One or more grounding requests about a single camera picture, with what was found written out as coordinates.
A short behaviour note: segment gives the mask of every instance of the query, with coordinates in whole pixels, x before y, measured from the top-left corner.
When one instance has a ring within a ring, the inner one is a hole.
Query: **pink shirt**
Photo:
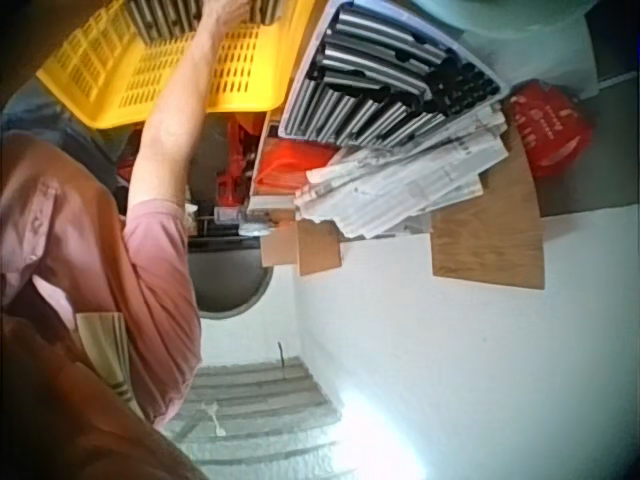
[[[183,209],[150,200],[122,222],[91,173],[25,133],[3,138],[1,182],[2,306],[49,342],[77,313],[122,313],[136,399],[155,425],[169,420],[200,363]]]

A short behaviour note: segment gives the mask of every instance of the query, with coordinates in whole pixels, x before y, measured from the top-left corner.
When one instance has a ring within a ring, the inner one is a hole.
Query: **paper stack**
[[[333,220],[346,237],[375,237],[407,217],[482,195],[478,174],[507,157],[504,130],[496,106],[400,149],[344,148],[307,172],[294,203],[302,218]]]

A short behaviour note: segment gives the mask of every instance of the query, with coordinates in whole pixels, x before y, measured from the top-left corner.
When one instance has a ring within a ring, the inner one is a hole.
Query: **white wall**
[[[202,319],[204,365],[240,365],[300,354],[293,299],[294,267],[275,267],[271,284],[251,309],[228,320]]]
[[[638,442],[637,208],[545,220],[544,292],[434,278],[426,236],[345,244],[295,281],[302,358],[426,478],[617,478]],[[384,442],[363,448],[384,471]]]

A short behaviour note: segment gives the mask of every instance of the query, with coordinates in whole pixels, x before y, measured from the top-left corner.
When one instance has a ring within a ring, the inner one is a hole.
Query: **red bag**
[[[509,106],[534,177],[564,171],[591,141],[593,127],[559,89],[538,80],[526,84]]]

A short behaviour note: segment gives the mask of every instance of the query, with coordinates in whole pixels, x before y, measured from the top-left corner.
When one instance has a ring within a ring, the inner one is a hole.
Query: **concrete stairs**
[[[203,367],[163,433],[217,480],[356,478],[340,416],[297,358]]]

